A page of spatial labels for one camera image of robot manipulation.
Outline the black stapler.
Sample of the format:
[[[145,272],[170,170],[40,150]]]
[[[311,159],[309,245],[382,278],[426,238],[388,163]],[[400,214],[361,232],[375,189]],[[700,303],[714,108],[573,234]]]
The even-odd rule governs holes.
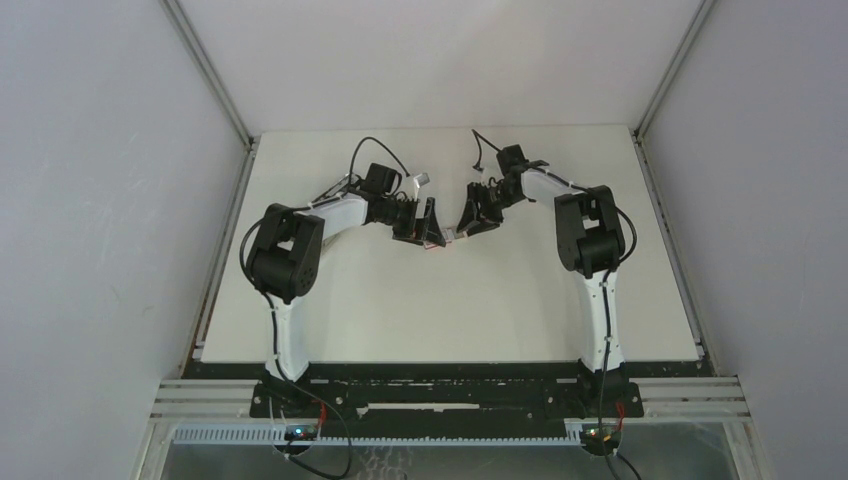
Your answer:
[[[344,194],[351,186],[356,186],[360,181],[360,175],[356,173],[346,173],[336,183],[331,185],[327,190],[325,190],[323,193],[319,194],[316,198],[314,198],[312,202],[317,203],[329,199],[331,197],[338,196],[339,194]]]

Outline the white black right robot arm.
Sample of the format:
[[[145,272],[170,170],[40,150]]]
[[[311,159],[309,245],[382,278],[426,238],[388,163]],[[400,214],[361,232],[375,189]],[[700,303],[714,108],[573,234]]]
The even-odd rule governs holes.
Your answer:
[[[457,232],[473,236],[504,222],[504,211],[522,201],[549,208],[563,268],[572,273],[583,315],[579,363],[590,374],[621,368],[624,358],[617,315],[618,270],[635,250],[627,246],[622,225],[633,223],[606,185],[586,187],[566,180],[547,162],[528,160],[521,147],[497,151],[502,177],[470,182]]]

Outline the red white staple box sleeve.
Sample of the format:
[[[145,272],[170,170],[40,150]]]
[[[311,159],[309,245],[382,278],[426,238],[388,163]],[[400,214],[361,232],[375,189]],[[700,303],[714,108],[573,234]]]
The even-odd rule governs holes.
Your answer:
[[[438,234],[430,232],[425,236],[424,249],[444,248],[463,237],[464,234],[458,233],[454,228],[444,228]]]

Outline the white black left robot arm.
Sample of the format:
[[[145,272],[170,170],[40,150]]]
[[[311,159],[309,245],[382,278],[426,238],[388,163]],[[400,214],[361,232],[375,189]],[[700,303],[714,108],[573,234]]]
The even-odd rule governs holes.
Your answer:
[[[271,312],[270,375],[282,380],[274,404],[290,417],[311,407],[311,388],[298,381],[309,367],[302,344],[305,321],[298,309],[316,283],[326,241],[369,224],[386,225],[396,241],[417,247],[444,247],[447,241],[433,197],[400,191],[402,175],[373,163],[363,177],[347,174],[300,207],[268,205],[239,246],[239,264]]]

